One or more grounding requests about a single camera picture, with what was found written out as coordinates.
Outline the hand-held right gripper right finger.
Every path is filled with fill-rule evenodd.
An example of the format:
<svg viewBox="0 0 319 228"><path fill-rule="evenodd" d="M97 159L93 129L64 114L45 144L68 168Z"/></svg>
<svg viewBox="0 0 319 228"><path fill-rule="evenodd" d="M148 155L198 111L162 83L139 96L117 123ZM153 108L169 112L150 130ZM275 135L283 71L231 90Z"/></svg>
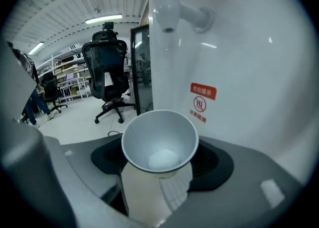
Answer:
<svg viewBox="0 0 319 228"><path fill-rule="evenodd" d="M265 228L284 214L302 185L269 156L201 137L191 162L162 181L172 214L165 228Z"/></svg>

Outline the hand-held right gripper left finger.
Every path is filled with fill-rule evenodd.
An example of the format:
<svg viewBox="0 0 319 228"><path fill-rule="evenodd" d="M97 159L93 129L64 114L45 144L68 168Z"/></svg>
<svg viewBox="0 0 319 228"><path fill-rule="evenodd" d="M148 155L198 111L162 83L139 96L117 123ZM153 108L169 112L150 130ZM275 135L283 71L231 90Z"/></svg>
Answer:
<svg viewBox="0 0 319 228"><path fill-rule="evenodd" d="M5 228L141 228L111 203L124 194L92 152L112 137L61 145L18 122L35 89L9 45L0 42L0 223Z"/></svg>

